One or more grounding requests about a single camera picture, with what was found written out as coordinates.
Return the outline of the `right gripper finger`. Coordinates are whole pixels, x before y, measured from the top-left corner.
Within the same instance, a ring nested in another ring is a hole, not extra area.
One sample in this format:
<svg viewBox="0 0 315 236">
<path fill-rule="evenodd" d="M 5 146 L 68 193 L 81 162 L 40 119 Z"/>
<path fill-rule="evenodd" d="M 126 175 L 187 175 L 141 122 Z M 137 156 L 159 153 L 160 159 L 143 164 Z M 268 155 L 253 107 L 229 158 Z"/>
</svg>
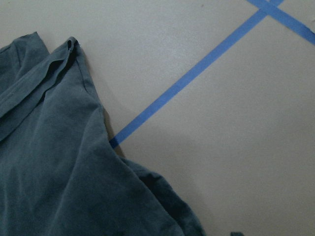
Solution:
<svg viewBox="0 0 315 236">
<path fill-rule="evenodd" d="M 231 232 L 230 236 L 244 236 L 242 232 Z"/>
</svg>

